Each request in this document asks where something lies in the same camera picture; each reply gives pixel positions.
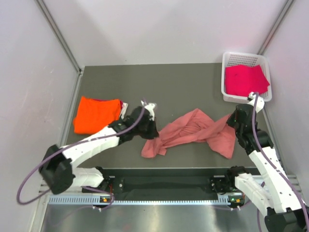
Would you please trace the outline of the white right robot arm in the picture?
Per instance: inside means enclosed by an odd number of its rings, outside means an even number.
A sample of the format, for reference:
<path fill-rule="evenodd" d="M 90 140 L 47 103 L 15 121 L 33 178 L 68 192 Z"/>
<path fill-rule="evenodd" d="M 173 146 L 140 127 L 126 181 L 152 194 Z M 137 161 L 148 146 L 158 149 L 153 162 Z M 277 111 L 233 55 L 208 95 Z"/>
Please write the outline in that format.
<path fill-rule="evenodd" d="M 238 143 L 255 164 L 265 187 L 242 166 L 227 171 L 225 185 L 249 198 L 264 217 L 269 232 L 307 232 L 309 207 L 281 167 L 270 136 L 258 129 L 257 112 L 250 104 L 239 104 L 227 124 L 235 130 Z"/>

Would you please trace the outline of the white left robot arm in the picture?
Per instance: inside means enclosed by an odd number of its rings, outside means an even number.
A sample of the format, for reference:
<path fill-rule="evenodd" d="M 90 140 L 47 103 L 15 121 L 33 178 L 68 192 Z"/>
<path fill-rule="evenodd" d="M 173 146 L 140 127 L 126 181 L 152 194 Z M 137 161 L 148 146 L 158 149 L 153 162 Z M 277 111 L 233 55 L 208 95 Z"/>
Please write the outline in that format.
<path fill-rule="evenodd" d="M 46 151 L 46 163 L 39 173 L 53 194 L 61 194 L 72 187 L 83 192 L 106 191 L 110 177 L 102 167 L 81 168 L 80 164 L 95 155 L 123 143 L 135 136 L 151 140 L 158 137 L 155 122 L 155 103 L 143 103 L 124 118 L 113 121 L 99 132 L 71 145 L 52 145 Z"/>

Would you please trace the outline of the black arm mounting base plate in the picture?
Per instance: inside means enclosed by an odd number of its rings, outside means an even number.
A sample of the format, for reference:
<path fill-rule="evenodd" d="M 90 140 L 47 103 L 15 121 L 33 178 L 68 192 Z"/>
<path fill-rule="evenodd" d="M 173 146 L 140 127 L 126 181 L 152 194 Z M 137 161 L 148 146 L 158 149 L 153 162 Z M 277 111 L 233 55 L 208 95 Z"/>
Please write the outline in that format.
<path fill-rule="evenodd" d="M 227 168 L 102 169 L 98 189 L 116 200 L 214 200 L 239 193 L 227 178 Z"/>

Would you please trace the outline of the salmon pink t shirt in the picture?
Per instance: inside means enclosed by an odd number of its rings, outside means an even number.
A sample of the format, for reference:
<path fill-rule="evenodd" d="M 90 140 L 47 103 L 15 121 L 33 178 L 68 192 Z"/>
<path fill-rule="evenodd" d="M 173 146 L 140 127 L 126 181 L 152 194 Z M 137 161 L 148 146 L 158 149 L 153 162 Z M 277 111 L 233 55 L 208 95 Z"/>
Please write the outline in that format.
<path fill-rule="evenodd" d="M 141 156 L 164 156 L 170 147 L 196 142 L 207 143 L 211 150 L 231 159 L 236 136 L 235 130 L 227 124 L 229 117 L 230 115 L 226 115 L 214 121 L 200 109 L 195 109 L 167 124 L 157 138 L 148 140 Z"/>

